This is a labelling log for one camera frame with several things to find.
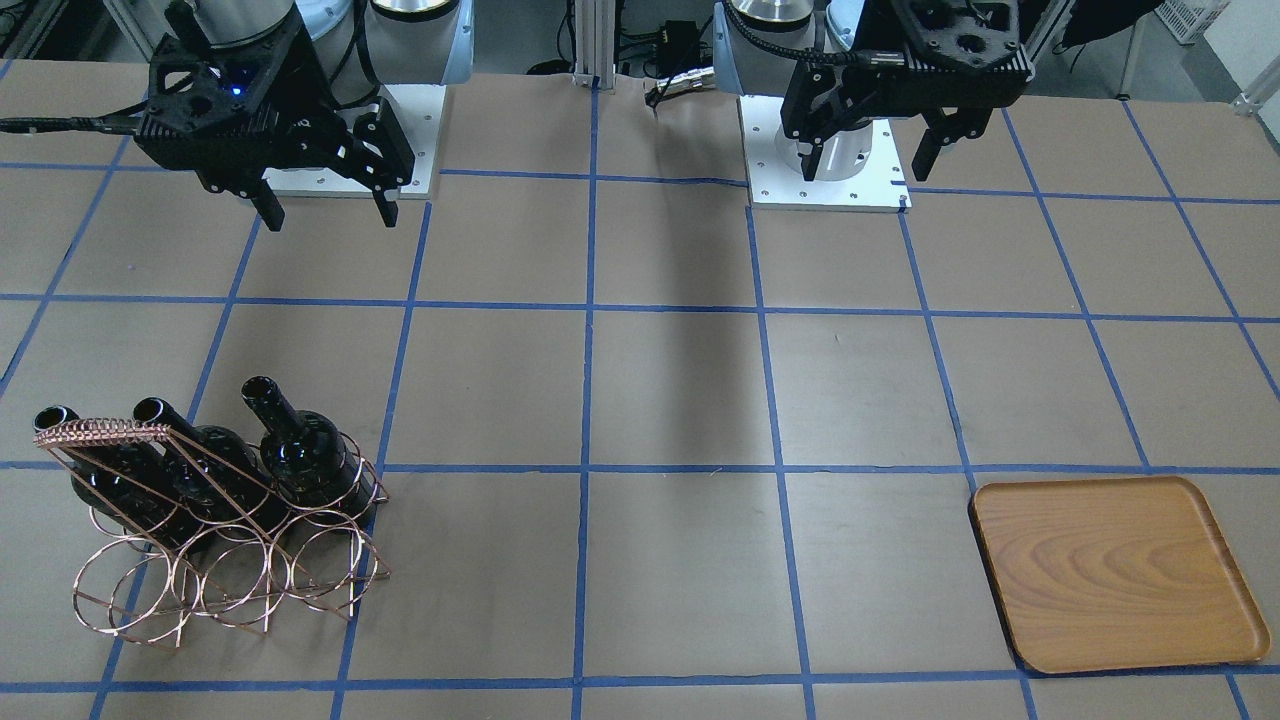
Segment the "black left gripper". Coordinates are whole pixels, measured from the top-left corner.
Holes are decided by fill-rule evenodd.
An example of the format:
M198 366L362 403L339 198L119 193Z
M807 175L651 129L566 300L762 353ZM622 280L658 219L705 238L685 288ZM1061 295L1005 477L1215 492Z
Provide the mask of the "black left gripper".
M780 113L805 182L826 141L881 118L920 117L911 159L928 181L943 149L977 138L1034 77L1015 1L814 1L815 37L800 53Z

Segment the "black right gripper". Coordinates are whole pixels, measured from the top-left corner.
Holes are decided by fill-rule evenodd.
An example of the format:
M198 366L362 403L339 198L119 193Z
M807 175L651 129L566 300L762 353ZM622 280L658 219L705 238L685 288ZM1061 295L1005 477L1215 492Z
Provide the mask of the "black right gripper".
M246 196L270 232L285 210L270 169L326 168L370 190L397 227L415 156L388 97L337 99L297 10L168 10L134 141L160 167Z

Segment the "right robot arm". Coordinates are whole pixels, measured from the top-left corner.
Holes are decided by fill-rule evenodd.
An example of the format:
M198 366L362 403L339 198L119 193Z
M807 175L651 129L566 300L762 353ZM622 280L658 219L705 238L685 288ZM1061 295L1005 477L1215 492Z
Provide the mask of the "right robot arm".
M253 205L282 196L369 196L393 227L424 199L445 90L474 72L470 1L159 1L168 31L150 59L132 136L168 170Z

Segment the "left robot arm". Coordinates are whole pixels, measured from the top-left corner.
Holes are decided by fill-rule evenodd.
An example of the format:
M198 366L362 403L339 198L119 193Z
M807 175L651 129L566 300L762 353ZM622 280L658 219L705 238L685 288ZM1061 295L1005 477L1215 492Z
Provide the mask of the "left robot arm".
M723 1L733 37L788 60L781 137L817 181L838 136L920 117L918 181L942 150L979 138L1027 90L1034 67L1015 1Z

